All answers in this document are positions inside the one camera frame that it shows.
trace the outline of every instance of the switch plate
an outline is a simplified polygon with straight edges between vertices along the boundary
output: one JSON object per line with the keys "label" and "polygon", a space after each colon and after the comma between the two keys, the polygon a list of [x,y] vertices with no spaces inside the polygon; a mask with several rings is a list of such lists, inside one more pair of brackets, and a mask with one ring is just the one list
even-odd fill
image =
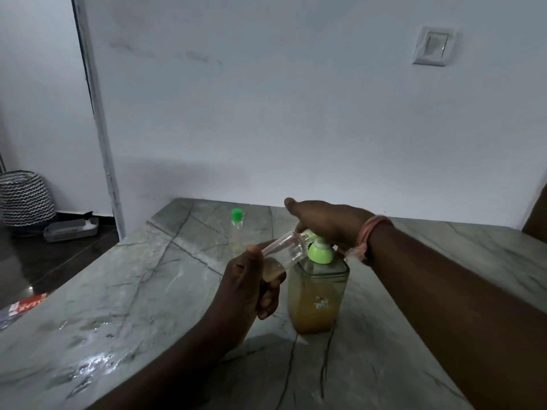
{"label": "switch plate", "polygon": [[420,31],[414,64],[446,66],[454,50],[456,33],[452,29],[424,27]]}

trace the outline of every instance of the pink bracelet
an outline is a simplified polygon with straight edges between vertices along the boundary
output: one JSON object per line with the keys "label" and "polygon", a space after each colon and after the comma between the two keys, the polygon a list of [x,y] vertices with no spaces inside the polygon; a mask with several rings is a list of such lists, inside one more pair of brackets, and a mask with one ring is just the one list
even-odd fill
{"label": "pink bracelet", "polygon": [[383,222],[393,225],[393,222],[389,220],[386,216],[373,216],[370,219],[366,220],[363,227],[361,227],[359,235],[357,236],[355,247],[352,249],[349,249],[346,253],[346,256],[355,256],[361,262],[365,261],[366,249],[369,248],[368,240],[369,240],[370,234],[373,232],[374,228],[377,225]]}

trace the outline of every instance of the clear glass bottle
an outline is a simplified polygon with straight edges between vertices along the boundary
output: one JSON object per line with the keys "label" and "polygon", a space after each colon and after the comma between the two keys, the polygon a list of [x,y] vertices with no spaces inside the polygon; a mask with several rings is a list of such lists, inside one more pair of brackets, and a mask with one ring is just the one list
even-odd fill
{"label": "clear glass bottle", "polygon": [[241,209],[232,210],[232,227],[228,237],[230,248],[234,256],[239,256],[245,250],[243,247],[243,211]]}
{"label": "clear glass bottle", "polygon": [[301,335],[329,331],[338,316],[350,268],[341,255],[330,250],[329,263],[307,257],[289,273],[287,307],[293,327]]}
{"label": "clear glass bottle", "polygon": [[264,255],[263,280],[270,282],[289,271],[308,254],[308,247],[313,243],[317,235],[310,230],[304,233],[288,232],[267,248],[262,250]]}

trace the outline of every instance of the marble countertop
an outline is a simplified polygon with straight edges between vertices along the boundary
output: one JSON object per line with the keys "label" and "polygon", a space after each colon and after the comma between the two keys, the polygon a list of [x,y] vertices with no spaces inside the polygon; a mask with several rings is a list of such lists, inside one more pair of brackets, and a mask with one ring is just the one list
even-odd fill
{"label": "marble countertop", "polygon": [[[177,199],[0,333],[0,408],[85,408],[180,338],[209,306],[232,253],[293,229],[283,208]],[[547,245],[507,227],[393,219],[396,226],[547,312]],[[283,286],[213,372],[201,409],[471,406],[373,272],[352,273],[330,333],[297,336]]]}

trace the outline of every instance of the laundry basket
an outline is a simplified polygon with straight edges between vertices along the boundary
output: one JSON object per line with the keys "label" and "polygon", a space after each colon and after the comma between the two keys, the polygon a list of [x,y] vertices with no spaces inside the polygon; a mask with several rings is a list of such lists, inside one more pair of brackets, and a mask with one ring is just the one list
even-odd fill
{"label": "laundry basket", "polygon": [[57,220],[44,181],[32,171],[0,174],[0,211],[12,237],[42,234],[48,224]]}

